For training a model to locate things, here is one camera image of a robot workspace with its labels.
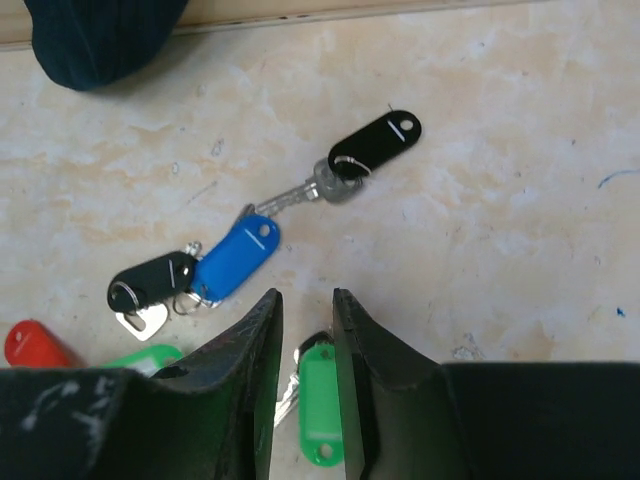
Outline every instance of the blue key tag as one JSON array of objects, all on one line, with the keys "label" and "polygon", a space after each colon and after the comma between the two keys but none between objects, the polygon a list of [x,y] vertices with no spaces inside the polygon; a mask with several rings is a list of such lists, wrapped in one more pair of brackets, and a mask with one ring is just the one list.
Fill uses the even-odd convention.
[{"label": "blue key tag", "polygon": [[242,285],[278,248],[280,229],[271,219],[247,215],[196,264],[191,289],[220,302]]}]

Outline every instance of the black key tag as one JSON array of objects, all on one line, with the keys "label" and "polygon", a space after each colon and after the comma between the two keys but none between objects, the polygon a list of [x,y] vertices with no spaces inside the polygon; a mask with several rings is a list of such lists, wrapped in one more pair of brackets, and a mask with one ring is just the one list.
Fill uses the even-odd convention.
[{"label": "black key tag", "polygon": [[171,252],[117,274],[107,290],[116,313],[133,313],[189,290],[198,261],[185,252]]},{"label": "black key tag", "polygon": [[373,170],[413,147],[422,134],[418,118],[393,110],[334,145],[329,167],[346,179],[370,175]]}]

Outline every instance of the blue mark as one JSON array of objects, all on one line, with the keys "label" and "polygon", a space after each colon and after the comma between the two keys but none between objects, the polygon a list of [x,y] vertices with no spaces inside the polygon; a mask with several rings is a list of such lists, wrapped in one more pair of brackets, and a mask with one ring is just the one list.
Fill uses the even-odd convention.
[{"label": "blue mark", "polygon": [[609,175],[608,177],[605,177],[599,184],[598,184],[598,188],[602,188],[604,187],[607,183],[609,183],[609,181],[613,180],[616,177],[619,177],[621,175],[635,175],[640,173],[640,168],[636,168],[635,170],[619,170],[617,172],[612,173],[611,175]]}]

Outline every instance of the green key tag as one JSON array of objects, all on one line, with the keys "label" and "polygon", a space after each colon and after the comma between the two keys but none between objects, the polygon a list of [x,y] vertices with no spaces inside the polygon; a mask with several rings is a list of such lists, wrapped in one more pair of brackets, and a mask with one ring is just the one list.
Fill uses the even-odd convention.
[{"label": "green key tag", "polygon": [[170,345],[153,345],[139,352],[102,365],[106,368],[132,368],[147,377],[182,358],[182,353]]},{"label": "green key tag", "polygon": [[334,346],[311,347],[299,368],[300,449],[314,465],[333,467],[344,459]]}]

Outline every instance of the metal key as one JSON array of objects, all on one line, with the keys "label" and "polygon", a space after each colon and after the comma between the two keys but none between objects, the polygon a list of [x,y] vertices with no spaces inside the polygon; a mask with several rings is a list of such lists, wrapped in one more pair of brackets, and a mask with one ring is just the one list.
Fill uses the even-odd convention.
[{"label": "metal key", "polygon": [[242,210],[240,210],[240,213],[234,220],[233,225],[231,225],[231,228],[235,227],[238,223],[240,223],[244,217],[248,215],[255,215],[255,214],[256,214],[256,206],[253,203],[247,203],[244,207],[242,207]]},{"label": "metal key", "polygon": [[316,162],[313,176],[307,178],[302,185],[256,205],[255,213],[272,217],[291,205],[314,202],[319,199],[329,203],[342,203],[353,197],[362,186],[361,178],[343,180],[334,174],[325,158]]},{"label": "metal key", "polygon": [[138,310],[135,315],[144,323],[142,329],[138,328],[126,313],[116,313],[116,320],[126,328],[131,335],[141,342],[149,340],[169,319],[169,310],[163,303],[150,305]]}]

